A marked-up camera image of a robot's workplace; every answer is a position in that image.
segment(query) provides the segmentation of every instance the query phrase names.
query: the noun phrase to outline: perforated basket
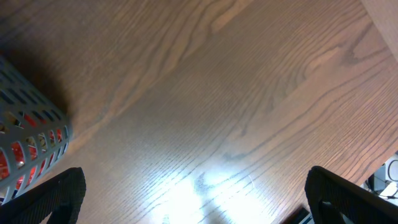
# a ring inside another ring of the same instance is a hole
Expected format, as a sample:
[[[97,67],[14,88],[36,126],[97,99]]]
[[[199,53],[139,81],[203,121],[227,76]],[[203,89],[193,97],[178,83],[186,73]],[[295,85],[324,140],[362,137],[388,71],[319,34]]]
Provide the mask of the perforated basket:
[[[0,56],[0,201],[20,196],[65,154],[67,117]]]

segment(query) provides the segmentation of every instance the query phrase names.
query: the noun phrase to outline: red object in basket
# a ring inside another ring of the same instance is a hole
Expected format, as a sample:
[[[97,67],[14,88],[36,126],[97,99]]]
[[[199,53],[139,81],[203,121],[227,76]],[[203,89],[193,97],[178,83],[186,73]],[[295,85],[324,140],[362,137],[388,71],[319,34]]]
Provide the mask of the red object in basket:
[[[29,115],[24,114],[24,119],[25,119],[30,125],[32,125],[33,127],[36,126],[35,121],[34,121]],[[61,140],[62,140],[62,133],[61,133],[61,130],[60,130],[60,129],[57,129],[57,137],[58,137],[58,141],[61,142]],[[50,140],[52,140],[52,141],[55,142],[55,138],[54,138],[53,132],[50,132]],[[24,154],[23,154],[23,152],[22,152],[21,145],[20,145],[18,142],[14,142],[14,143],[11,144],[11,149],[12,149],[14,155],[15,155],[15,159],[16,159],[16,162],[17,162],[17,166],[18,166],[18,167],[23,166],[23,165],[25,164],[25,160],[24,160]],[[29,154],[30,154],[30,158],[31,158],[32,160],[34,160],[34,159],[37,158],[37,148],[36,148],[36,146],[31,146],[31,145],[29,145]],[[44,164],[45,164],[45,163],[42,162],[42,165],[41,165],[41,168],[40,168],[40,174],[41,174],[42,171],[43,171]],[[30,170],[30,175],[29,175],[29,180],[28,180],[27,186],[28,186],[28,185],[30,184],[30,182],[32,181],[32,178],[33,178],[33,175],[35,174],[35,171],[36,171],[36,168],[35,168],[35,167],[33,167],[33,168]],[[0,176],[1,176],[1,179],[6,178],[8,175],[9,175],[9,172],[8,172],[8,167],[7,167],[7,160],[6,160],[6,157],[4,156],[3,152],[0,151]],[[16,184],[16,189],[17,189],[17,190],[19,190],[19,188],[21,187],[21,184],[22,184],[22,181],[23,181],[23,180],[24,180],[24,177],[20,177],[20,178],[18,179],[17,184]]]

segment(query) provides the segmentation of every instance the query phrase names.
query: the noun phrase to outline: gray basket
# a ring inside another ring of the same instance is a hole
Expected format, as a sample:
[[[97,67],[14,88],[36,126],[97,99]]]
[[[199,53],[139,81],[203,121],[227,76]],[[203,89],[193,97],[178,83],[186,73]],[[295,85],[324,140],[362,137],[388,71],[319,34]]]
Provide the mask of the gray basket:
[[[67,117],[0,56],[2,204],[28,191],[53,167],[71,135]]]

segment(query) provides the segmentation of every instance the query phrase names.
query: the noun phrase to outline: plastic basket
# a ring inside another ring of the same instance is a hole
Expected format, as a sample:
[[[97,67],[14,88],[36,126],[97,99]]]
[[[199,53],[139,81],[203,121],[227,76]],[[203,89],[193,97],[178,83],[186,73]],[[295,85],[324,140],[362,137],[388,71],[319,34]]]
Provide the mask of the plastic basket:
[[[67,117],[0,56],[0,201],[20,196],[65,154]]]

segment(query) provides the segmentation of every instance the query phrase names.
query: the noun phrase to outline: wooden table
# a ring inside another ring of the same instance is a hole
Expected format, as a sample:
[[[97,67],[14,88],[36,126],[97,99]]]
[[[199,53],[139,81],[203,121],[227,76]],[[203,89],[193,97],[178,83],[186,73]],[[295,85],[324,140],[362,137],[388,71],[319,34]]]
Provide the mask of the wooden table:
[[[45,179],[83,168],[80,223],[280,222],[312,166],[360,184],[398,146],[359,0],[5,1],[0,38],[72,120]]]

